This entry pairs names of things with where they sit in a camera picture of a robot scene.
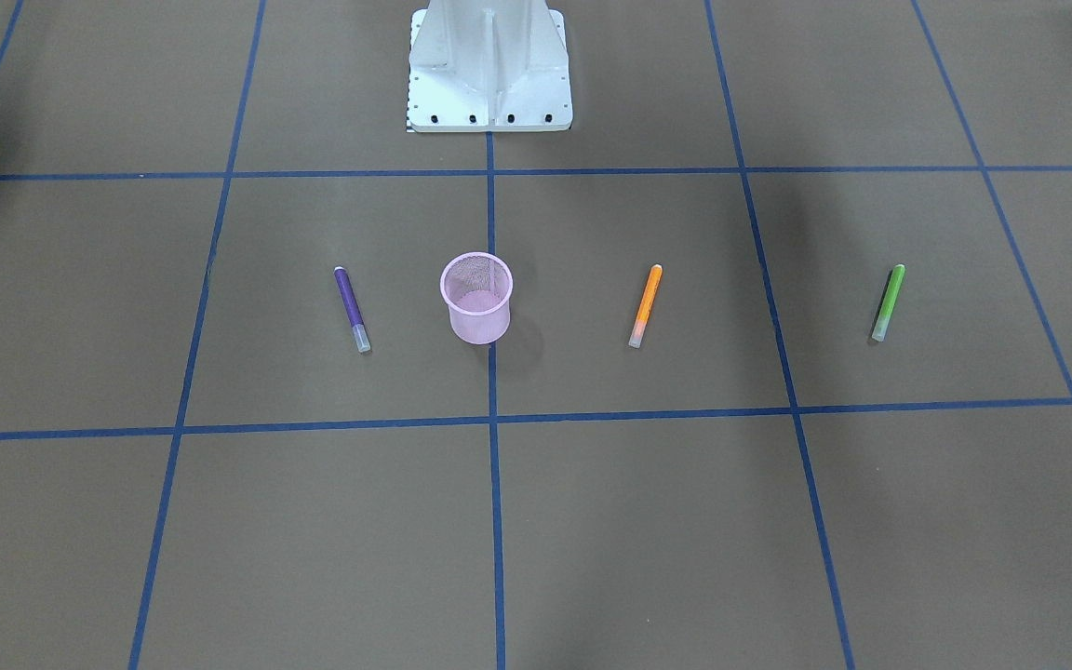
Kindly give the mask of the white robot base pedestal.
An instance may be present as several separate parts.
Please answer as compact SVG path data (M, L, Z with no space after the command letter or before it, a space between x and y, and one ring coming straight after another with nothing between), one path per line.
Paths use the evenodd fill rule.
M410 20L406 126L535 133L574 124L566 21L544 1L430 1Z

